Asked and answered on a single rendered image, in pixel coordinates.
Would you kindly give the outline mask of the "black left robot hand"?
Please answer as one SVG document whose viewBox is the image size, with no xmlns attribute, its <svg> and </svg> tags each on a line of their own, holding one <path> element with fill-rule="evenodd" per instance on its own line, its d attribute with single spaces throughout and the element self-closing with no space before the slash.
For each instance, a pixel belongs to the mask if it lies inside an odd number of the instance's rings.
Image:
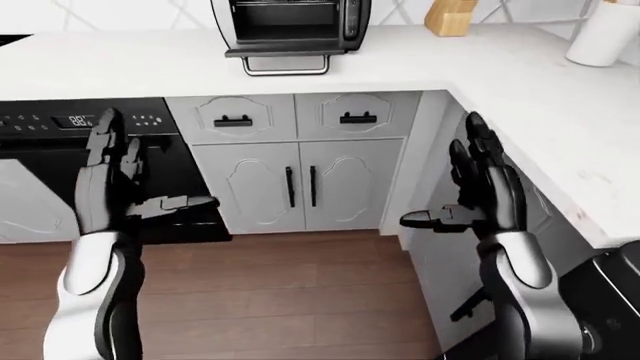
<svg viewBox="0 0 640 360">
<path fill-rule="evenodd" d="M 86 165 L 78 171 L 74 212 L 80 236 L 122 232 L 129 221 L 173 215 L 198 206 L 219 206 L 210 195 L 143 199 L 142 143 L 129 139 L 122 114 L 109 108 L 89 134 Z"/>
</svg>

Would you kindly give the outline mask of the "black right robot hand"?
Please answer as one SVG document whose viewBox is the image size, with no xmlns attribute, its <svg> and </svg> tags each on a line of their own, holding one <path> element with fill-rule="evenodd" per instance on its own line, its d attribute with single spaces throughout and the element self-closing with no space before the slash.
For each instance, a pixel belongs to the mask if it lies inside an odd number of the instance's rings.
<svg viewBox="0 0 640 360">
<path fill-rule="evenodd" d="M 497 134 L 477 112 L 465 119 L 468 144 L 452 140 L 450 176 L 458 186 L 457 203 L 439 210 L 403 215 L 399 224 L 436 233 L 472 230 L 478 239 L 509 231 L 526 230 L 526 197 L 513 167 L 506 164 Z"/>
</svg>

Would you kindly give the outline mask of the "grey cabinet door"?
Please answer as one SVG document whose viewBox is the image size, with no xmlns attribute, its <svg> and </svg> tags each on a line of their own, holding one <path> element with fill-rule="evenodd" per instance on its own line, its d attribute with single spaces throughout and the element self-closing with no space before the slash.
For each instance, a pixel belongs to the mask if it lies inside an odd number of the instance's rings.
<svg viewBox="0 0 640 360">
<path fill-rule="evenodd" d="M 308 230 L 379 227 L 403 140 L 300 143 Z M 311 206 L 310 166 L 317 170 L 317 206 Z"/>
<path fill-rule="evenodd" d="M 299 150 L 295 143 L 201 145 L 191 148 L 230 233 L 305 230 Z M 293 170 L 295 208 L 289 206 L 285 167 Z"/>
</svg>

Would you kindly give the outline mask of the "black silver toaster oven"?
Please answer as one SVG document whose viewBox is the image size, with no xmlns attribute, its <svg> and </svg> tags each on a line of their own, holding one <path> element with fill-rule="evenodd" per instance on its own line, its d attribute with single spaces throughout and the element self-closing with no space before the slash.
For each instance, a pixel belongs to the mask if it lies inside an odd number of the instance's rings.
<svg viewBox="0 0 640 360">
<path fill-rule="evenodd" d="M 359 50 L 372 0 L 209 0 L 233 53 Z"/>
</svg>

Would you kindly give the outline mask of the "black dishwasher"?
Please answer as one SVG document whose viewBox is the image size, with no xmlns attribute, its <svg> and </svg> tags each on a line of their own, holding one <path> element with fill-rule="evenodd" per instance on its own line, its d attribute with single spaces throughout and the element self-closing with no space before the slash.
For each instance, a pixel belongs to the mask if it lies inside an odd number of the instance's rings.
<svg viewBox="0 0 640 360">
<path fill-rule="evenodd" d="M 143 245 L 232 239 L 164 98 L 0 101 L 0 245 L 62 242 L 80 236 L 75 214 L 78 172 L 87 164 L 91 130 L 108 109 L 120 114 L 128 140 L 139 140 L 141 173 L 117 200 L 204 200 L 138 215 L 114 229 Z"/>
</svg>

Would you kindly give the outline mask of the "grey cabinet drawer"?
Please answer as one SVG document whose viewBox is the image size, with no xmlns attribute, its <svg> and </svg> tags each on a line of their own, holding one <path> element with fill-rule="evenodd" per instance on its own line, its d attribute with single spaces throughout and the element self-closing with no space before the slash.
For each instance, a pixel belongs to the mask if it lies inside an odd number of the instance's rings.
<svg viewBox="0 0 640 360">
<path fill-rule="evenodd" d="M 298 137 L 337 140 L 404 137 L 421 92 L 317 93 L 294 96 Z"/>
<path fill-rule="evenodd" d="M 191 145 L 295 140 L 292 95 L 174 97 L 166 103 Z"/>
</svg>

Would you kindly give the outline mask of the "black robot torso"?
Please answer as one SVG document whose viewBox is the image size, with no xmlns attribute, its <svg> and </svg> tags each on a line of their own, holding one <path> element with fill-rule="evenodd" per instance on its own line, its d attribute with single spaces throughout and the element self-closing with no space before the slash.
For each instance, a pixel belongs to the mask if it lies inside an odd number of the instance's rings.
<svg viewBox="0 0 640 360">
<path fill-rule="evenodd" d="M 640 241 L 581 263 L 560 293 L 581 326 L 580 360 L 640 360 Z"/>
</svg>

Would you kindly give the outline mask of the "wooden knife block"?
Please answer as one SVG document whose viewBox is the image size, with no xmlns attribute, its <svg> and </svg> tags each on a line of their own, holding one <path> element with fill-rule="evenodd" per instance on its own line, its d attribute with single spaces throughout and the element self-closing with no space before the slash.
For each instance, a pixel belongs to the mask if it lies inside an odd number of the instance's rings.
<svg viewBox="0 0 640 360">
<path fill-rule="evenodd" d="M 467 34 L 473 11 L 479 0 L 434 0 L 424 26 L 439 37 L 463 37 Z"/>
</svg>

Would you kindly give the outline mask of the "white paper towel roll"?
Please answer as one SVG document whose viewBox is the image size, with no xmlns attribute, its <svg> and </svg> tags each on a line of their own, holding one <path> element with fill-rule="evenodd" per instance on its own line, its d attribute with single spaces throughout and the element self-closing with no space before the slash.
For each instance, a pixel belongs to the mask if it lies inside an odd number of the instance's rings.
<svg viewBox="0 0 640 360">
<path fill-rule="evenodd" d="M 640 0 L 599 0 L 565 58 L 578 65 L 609 67 L 640 32 Z"/>
</svg>

